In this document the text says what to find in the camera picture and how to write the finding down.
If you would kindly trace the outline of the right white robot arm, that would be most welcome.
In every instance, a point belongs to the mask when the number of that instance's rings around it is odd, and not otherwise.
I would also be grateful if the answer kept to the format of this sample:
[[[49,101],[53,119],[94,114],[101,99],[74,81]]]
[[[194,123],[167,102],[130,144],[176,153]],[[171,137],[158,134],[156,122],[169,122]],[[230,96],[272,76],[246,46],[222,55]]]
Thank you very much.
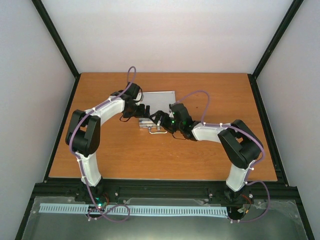
[[[234,202],[248,183],[249,173],[254,165],[263,160],[266,153],[263,144],[242,120],[232,123],[209,124],[192,120],[188,113],[161,110],[149,116],[151,121],[167,132],[180,132],[186,140],[209,141],[220,143],[231,162],[226,187],[225,199]]]

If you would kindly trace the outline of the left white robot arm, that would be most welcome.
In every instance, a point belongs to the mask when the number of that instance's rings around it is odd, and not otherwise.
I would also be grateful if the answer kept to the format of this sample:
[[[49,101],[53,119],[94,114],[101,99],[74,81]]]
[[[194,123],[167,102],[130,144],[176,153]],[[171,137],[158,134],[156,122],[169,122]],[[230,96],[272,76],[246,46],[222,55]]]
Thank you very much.
[[[81,181],[89,186],[86,195],[92,201],[99,201],[104,195],[104,188],[98,185],[102,179],[97,162],[101,126],[120,113],[127,119],[145,117],[150,107],[141,103],[142,100],[141,90],[135,93],[116,91],[99,105],[85,111],[77,109],[71,115],[65,141],[77,159]]]

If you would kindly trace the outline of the aluminium poker case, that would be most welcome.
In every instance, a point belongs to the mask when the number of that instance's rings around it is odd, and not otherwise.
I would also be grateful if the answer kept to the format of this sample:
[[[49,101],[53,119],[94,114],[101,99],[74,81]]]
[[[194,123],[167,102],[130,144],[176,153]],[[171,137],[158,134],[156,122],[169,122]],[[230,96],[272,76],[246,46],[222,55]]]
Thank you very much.
[[[154,114],[156,111],[163,111],[170,114],[169,104],[176,102],[175,91],[154,91],[144,92],[143,101],[140,104],[150,106],[150,114]],[[147,129],[152,135],[166,134],[167,131],[158,126],[157,123],[153,123],[147,117],[138,118],[138,124],[140,129]]]

